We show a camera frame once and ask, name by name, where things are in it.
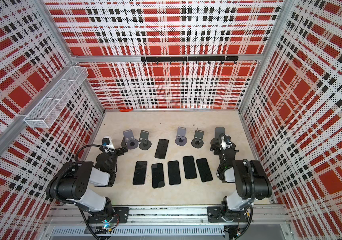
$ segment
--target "perforated panel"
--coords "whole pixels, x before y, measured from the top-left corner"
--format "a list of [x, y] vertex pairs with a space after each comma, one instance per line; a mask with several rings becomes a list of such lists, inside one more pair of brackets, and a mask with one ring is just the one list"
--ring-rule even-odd
[[44, 2], [79, 56], [261, 53], [283, 1]]
[[342, 1], [297, 1], [244, 117], [303, 239], [342, 238]]
[[107, 109], [238, 108], [256, 61], [89, 63], [88, 81]]
[[0, 1], [0, 133], [66, 64], [30, 1]]
[[81, 86], [50, 129], [23, 130], [0, 157], [0, 239], [34, 239], [51, 205], [47, 184], [90, 139], [100, 113]]

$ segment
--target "aluminum frame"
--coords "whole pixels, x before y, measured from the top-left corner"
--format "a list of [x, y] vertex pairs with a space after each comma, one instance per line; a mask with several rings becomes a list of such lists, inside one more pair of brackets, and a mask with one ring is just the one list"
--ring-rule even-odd
[[[103, 122], [104, 117], [106, 117], [106, 113], [103, 113], [101, 118], [99, 119], [99, 121], [97, 123], [97, 126], [95, 127], [94, 132], [92, 133], [92, 135], [91, 135], [91, 137], [90, 137], [90, 139], [88, 141], [88, 144], [93, 144], [94, 143], [95, 138], [97, 136], [97, 133], [99, 132], [99, 128], [101, 126], [101, 123]], [[86, 158], [87, 158], [87, 155], [88, 155], [89, 152], [90, 152], [90, 148], [89, 147], [84, 149], [82, 157], [81, 157], [81, 161], [86, 161]]]
[[48, 29], [54, 36], [55, 41], [59, 45], [59, 48], [62, 50], [67, 60], [70, 63], [73, 63], [72, 56], [70, 54], [70, 48], [67, 46], [66, 41], [62, 37], [62, 34], [59, 32], [59, 29], [56, 27], [56, 24], [51, 17], [49, 10], [42, 0], [33, 0], [34, 5], [37, 7], [39, 15], [46, 22]]
[[258, 63], [256, 66], [256, 69], [254, 71], [254, 74], [252, 75], [252, 78], [250, 80], [249, 86], [247, 87], [243, 99], [241, 101], [241, 104], [239, 106], [239, 111], [242, 112], [246, 106], [246, 103], [249, 101], [251, 94], [255, 88], [255, 85], [257, 82], [259, 82], [259, 79], [263, 76], [262, 73], [264, 73], [264, 69], [268, 65], [268, 57], [272, 54], [274, 50], [275, 43], [278, 40], [280, 30], [283, 28], [284, 23], [288, 19], [289, 12], [291, 11], [291, 7], [295, 6], [297, 0], [285, 0], [281, 6], [280, 12], [278, 14], [278, 17], [276, 19], [276, 22], [271, 30], [271, 35], [269, 40], [267, 41], [264, 50], [263, 50], [263, 58], [262, 61]]
[[[220, 205], [122, 205], [117, 207], [130, 208], [127, 223], [120, 224], [120, 227], [126, 229], [140, 229], [144, 227], [196, 227], [197, 225], [223, 227], [224, 225], [238, 224], [237, 222], [209, 223], [207, 218], [207, 207], [209, 206], [220, 207]], [[252, 224], [279, 224], [283, 225], [282, 230], [284, 232], [289, 229], [287, 226], [290, 223], [290, 217], [283, 204], [254, 205]], [[104, 223], [91, 224], [91, 227], [100, 225], [104, 225]], [[79, 227], [86, 228], [78, 207], [73, 205], [52, 207], [45, 219], [43, 230], [38, 239], [49, 239], [55, 228], [67, 229], [66, 227], [68, 229], [78, 229]], [[120, 235], [129, 236], [132, 235], [131, 233], [132, 231], [128, 231], [127, 234]], [[83, 231], [83, 234], [77, 234], [77, 236], [88, 236], [88, 234]]]
[[44, 98], [44, 96], [50, 91], [50, 89], [55, 86], [55, 84], [67, 72], [68, 67], [71, 66], [72, 64], [67, 64], [65, 67], [63, 67], [59, 74], [47, 84], [47, 86], [27, 106], [27, 108], [14, 119], [14, 121], [5, 129], [4, 132], [0, 134], [0, 156], [3, 154], [4, 151], [6, 151], [6, 149], [20, 134], [20, 132], [22, 132], [22, 130], [28, 126], [28, 124], [24, 121], [25, 116], [27, 116], [27, 114], [35, 107], [35, 105]]
[[238, 56], [238, 61], [261, 61], [264, 54], [229, 54], [229, 55], [124, 55], [124, 56], [73, 56], [74, 63], [105, 63], [105, 62], [142, 62], [142, 57], [216, 57], [216, 56]]

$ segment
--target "enclosure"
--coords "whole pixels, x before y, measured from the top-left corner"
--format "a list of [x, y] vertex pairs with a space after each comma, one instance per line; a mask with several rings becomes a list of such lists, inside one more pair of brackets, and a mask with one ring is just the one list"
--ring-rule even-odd
[[[200, 205], [235, 190], [215, 177], [215, 127], [271, 182], [255, 224], [276, 207], [286, 239], [342, 239], [342, 0], [0, 1], [0, 239], [44, 239], [67, 217], [84, 227], [55, 212], [45, 189], [78, 149], [105, 136], [120, 147], [128, 129], [137, 139], [149, 131], [152, 147], [120, 156], [115, 185], [95, 191], [113, 205], [186, 207], [196, 224]], [[162, 138], [169, 155], [159, 161]], [[207, 158], [212, 182], [152, 189], [147, 175], [132, 185], [136, 161], [188, 155]]]

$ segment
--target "black smartphone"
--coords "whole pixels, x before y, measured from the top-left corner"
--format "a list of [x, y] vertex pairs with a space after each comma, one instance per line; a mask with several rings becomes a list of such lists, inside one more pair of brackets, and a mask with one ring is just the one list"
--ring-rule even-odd
[[143, 185], [146, 179], [147, 161], [137, 161], [135, 165], [133, 185]]
[[186, 179], [194, 179], [197, 177], [193, 156], [183, 157], [183, 167], [184, 167], [184, 176], [186, 177]]
[[197, 169], [199, 170], [200, 179], [202, 182], [212, 181], [212, 174], [208, 166], [207, 159], [200, 158], [196, 160]]
[[158, 147], [156, 148], [155, 158], [165, 159], [168, 147], [167, 139], [159, 139]]
[[168, 183], [170, 185], [177, 185], [181, 183], [180, 170], [178, 161], [169, 161], [168, 166]]
[[152, 188], [164, 187], [163, 163], [151, 165]]

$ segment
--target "white wire basket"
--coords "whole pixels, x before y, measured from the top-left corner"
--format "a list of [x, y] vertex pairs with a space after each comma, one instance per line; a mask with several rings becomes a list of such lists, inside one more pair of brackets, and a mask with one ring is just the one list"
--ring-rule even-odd
[[87, 68], [72, 66], [25, 117], [30, 127], [50, 128], [88, 76]]

